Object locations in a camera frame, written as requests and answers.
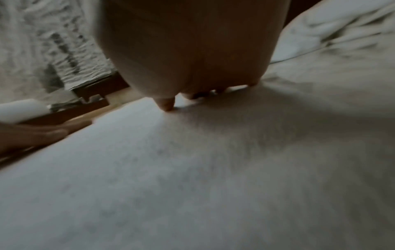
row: crumpled white cloth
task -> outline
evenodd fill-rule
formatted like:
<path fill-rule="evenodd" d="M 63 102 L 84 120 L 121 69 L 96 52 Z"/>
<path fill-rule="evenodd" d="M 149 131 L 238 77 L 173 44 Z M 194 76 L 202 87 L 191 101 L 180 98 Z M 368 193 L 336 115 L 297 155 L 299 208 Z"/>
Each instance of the crumpled white cloth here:
<path fill-rule="evenodd" d="M 361 49 L 395 31 L 395 0 L 324 0 L 282 31 L 272 63 L 323 47 Z"/>

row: hand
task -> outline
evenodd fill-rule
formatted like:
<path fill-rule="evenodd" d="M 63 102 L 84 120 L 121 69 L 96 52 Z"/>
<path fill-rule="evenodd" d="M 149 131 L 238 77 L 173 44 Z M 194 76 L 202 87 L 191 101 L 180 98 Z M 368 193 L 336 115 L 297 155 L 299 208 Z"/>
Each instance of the hand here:
<path fill-rule="evenodd" d="M 14 150 L 55 143 L 91 124 L 92 121 L 81 121 L 59 126 L 29 126 L 0 123 L 0 156 Z"/>
<path fill-rule="evenodd" d="M 182 93 L 257 84 L 289 0 L 86 0 L 90 29 L 125 81 L 165 111 Z"/>

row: textured gray fabric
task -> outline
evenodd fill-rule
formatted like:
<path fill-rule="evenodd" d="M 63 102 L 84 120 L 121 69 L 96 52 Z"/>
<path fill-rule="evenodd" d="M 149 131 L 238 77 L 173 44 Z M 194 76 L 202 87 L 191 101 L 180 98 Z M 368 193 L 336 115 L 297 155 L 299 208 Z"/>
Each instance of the textured gray fabric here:
<path fill-rule="evenodd" d="M 142 99 L 0 172 L 0 249 L 392 249 L 395 120 L 351 113 L 262 86 Z"/>

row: skin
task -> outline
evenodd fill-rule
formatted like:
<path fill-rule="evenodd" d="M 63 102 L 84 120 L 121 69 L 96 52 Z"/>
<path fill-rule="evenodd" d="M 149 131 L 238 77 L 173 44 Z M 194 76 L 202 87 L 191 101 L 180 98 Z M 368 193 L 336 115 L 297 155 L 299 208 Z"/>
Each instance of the skin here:
<path fill-rule="evenodd" d="M 0 158 L 17 150 L 50 145 L 91 124 L 92 121 L 80 121 L 59 126 L 0 123 Z"/>
<path fill-rule="evenodd" d="M 85 0 L 97 43 L 125 81 L 159 108 L 257 84 L 289 0 Z"/>

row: paper roll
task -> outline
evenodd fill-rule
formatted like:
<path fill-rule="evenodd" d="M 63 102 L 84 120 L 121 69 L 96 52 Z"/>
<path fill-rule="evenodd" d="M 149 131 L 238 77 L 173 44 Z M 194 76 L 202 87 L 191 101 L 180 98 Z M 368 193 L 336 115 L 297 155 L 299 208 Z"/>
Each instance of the paper roll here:
<path fill-rule="evenodd" d="M 0 104 L 0 122 L 4 123 L 15 124 L 49 113 L 45 104 L 34 99 Z"/>

